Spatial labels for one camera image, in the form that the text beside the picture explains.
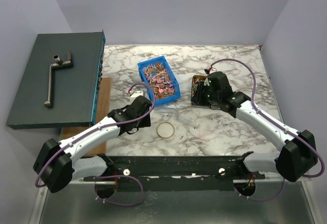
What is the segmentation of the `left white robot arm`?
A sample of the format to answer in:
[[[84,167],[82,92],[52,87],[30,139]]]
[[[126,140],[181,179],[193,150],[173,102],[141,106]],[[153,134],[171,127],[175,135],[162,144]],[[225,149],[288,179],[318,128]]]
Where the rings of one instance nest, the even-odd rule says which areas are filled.
[[[85,158],[86,153],[133,129],[150,127],[153,108],[150,100],[138,96],[130,105],[111,110],[100,122],[75,136],[60,141],[47,140],[33,165],[37,173],[35,186],[46,186],[51,193],[56,193],[78,178],[109,180],[113,176],[111,161],[105,156]]]

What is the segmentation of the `round jar lid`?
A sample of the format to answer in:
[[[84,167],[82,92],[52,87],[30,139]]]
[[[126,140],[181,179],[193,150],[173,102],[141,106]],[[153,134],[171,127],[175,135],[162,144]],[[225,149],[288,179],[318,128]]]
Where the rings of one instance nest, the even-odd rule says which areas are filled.
[[[157,126],[156,132],[159,137],[167,139],[174,135],[175,128],[170,122],[164,121]]]

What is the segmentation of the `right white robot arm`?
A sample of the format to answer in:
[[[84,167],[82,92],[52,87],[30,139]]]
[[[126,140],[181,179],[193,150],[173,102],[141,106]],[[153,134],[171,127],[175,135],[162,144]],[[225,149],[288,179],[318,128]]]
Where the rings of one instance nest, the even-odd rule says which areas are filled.
[[[262,111],[241,91],[233,91],[226,74],[221,71],[208,76],[193,76],[191,104],[228,113],[253,127],[268,141],[277,153],[248,152],[241,156],[235,173],[246,179],[254,172],[273,172],[295,182],[317,164],[315,138],[311,132],[299,132]]]

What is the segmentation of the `blue candy bin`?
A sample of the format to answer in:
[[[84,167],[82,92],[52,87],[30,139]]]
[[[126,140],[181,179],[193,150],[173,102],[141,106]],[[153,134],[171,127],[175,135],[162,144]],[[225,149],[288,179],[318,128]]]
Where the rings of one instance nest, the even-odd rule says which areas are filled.
[[[137,66],[141,81],[153,91],[148,91],[148,96],[155,99],[156,107],[180,99],[179,83],[164,56],[139,62]]]

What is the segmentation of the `metal candy tin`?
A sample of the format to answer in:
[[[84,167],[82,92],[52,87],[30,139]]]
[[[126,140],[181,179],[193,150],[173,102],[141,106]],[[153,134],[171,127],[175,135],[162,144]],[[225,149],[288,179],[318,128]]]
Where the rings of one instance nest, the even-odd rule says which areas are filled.
[[[207,76],[195,75],[192,77],[191,105],[195,107],[210,107],[212,103],[212,89],[206,85]]]

